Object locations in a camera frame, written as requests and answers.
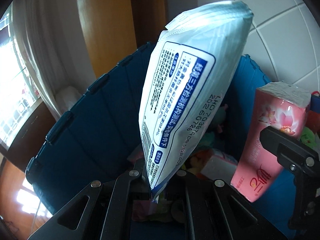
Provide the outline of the pink tissue pack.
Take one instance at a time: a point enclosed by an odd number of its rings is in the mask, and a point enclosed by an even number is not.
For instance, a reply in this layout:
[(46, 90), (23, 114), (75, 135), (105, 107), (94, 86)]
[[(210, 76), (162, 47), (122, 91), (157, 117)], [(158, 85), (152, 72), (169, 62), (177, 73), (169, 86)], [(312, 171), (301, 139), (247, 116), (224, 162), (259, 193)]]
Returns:
[(300, 138), (310, 101), (310, 92), (285, 82), (270, 82), (255, 91), (247, 140), (231, 179), (248, 201), (258, 200), (282, 171), (279, 142)]
[(230, 184), (237, 165), (238, 162), (232, 156), (221, 151), (214, 151), (201, 170), (201, 174), (211, 180), (221, 179)]

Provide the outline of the white blue wipes packet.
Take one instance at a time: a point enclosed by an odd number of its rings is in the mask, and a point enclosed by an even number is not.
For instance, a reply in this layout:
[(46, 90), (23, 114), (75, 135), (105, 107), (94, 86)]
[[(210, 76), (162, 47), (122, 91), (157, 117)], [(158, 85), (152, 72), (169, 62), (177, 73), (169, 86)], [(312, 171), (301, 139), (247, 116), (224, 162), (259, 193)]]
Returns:
[(152, 199), (191, 155), (236, 72), (253, 20), (242, 1), (184, 11), (151, 53), (139, 128)]

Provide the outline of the green frog plush toy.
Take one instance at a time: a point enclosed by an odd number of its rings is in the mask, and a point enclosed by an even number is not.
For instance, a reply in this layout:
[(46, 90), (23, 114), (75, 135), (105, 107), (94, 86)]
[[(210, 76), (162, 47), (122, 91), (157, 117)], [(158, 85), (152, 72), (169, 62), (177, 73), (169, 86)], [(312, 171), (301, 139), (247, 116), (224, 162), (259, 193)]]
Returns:
[(319, 136), (307, 127), (303, 128), (300, 141), (315, 151), (319, 150)]

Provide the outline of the blue plastic storage crate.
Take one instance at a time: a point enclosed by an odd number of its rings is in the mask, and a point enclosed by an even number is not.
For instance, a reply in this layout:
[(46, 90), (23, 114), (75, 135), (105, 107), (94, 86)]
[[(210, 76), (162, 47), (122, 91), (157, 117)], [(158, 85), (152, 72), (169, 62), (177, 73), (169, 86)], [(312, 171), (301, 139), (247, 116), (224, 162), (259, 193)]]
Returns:
[[(138, 48), (97, 79), (31, 159), (26, 178), (52, 217), (91, 182), (115, 181), (134, 165), (144, 165), (143, 159), (129, 161), (129, 156), (141, 144), (138, 106), (154, 47), (148, 43)], [(130, 239), (183, 239), (174, 227), (178, 219), (170, 202), (163, 214), (133, 217), (138, 204), (147, 200), (133, 202)]]

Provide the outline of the white curtain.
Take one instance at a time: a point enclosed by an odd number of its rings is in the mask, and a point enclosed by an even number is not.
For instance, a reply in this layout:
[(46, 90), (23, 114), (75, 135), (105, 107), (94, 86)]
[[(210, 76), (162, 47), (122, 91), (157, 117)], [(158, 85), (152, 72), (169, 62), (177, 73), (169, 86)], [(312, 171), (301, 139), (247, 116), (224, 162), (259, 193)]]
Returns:
[(96, 80), (76, 0), (13, 0), (12, 23), (22, 61), (55, 119)]

